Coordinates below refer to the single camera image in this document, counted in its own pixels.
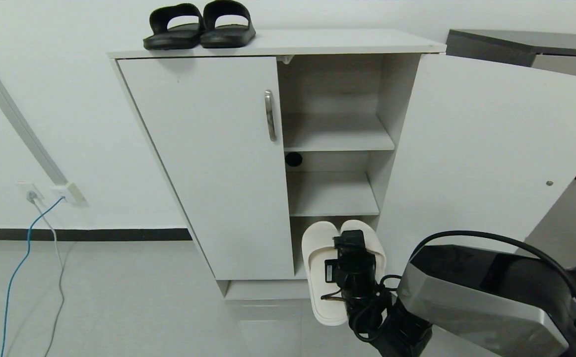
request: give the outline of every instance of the white wall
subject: white wall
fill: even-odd
[[[163,0],[0,1],[0,77],[43,145],[88,200],[59,228],[185,227],[106,52],[141,48]],[[202,7],[205,1],[197,2]],[[394,27],[444,41],[449,28],[576,33],[576,1],[247,0],[256,28]],[[0,228],[34,210],[14,181],[50,181],[0,113]]]

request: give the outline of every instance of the white slipper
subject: white slipper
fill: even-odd
[[[369,224],[363,221],[351,219],[345,221],[345,223],[340,227],[341,232],[355,230],[363,231],[363,236],[365,237],[365,248],[376,256],[376,284],[378,284],[381,282],[381,278],[385,276],[385,266],[387,265],[385,249],[383,249],[381,241],[378,240],[376,231],[374,231]]]
[[[334,237],[339,235],[336,226],[322,221],[309,226],[301,241],[312,312],[317,321],[326,326],[338,326],[347,321],[344,302],[321,300],[321,296],[338,291],[336,283],[325,282],[325,261],[338,257],[334,249]]]

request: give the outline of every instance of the slide sandal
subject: slide sandal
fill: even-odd
[[[248,25],[221,25],[215,27],[220,16],[235,14],[245,17]],[[215,0],[204,7],[206,32],[200,42],[204,48],[237,48],[246,46],[256,34],[246,6],[233,0]]]
[[[376,236],[376,231],[369,224],[357,220],[346,221],[340,232],[363,231],[365,248],[376,256],[376,283],[385,275],[385,250]],[[337,250],[333,238],[340,235],[336,226],[330,222],[317,222],[306,229],[301,241],[303,262],[308,278],[312,311],[319,323],[326,326],[338,326],[347,322],[345,303],[337,300],[322,300],[321,296],[338,291],[336,283],[326,283],[325,261],[336,259]]]
[[[339,235],[338,229],[331,222],[317,222],[306,229],[301,241],[312,312],[317,321],[326,326],[338,326],[347,321],[344,302],[321,300],[321,296],[338,291],[336,283],[325,282],[325,261],[338,257],[334,249],[334,237]]]
[[[186,23],[168,29],[168,23],[178,16],[197,16],[197,23]],[[146,50],[187,50],[199,43],[204,33],[204,19],[194,4],[179,4],[155,9],[149,17],[153,35],[142,40]]]

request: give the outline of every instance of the electrical socket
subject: electrical socket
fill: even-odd
[[[24,181],[16,181],[15,185],[16,185],[16,188],[18,189],[18,192],[20,192],[21,196],[23,196],[25,199],[27,199],[27,193],[30,191],[36,193],[36,197],[38,199],[43,199],[43,195],[41,194],[41,192],[36,188],[36,186],[33,183],[24,182]]]
[[[81,194],[81,191],[78,190],[73,182],[68,182],[63,186],[50,187],[50,189],[54,192],[57,198],[65,197],[65,201],[69,203],[80,203],[85,201],[85,197],[83,197],[83,194]]]

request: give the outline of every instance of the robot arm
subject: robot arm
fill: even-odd
[[[433,325],[502,357],[576,357],[576,291],[547,261],[422,244],[403,276],[378,284],[361,231],[343,232],[335,248],[326,264],[349,326],[383,357],[419,357]],[[387,278],[401,279],[397,296]]]

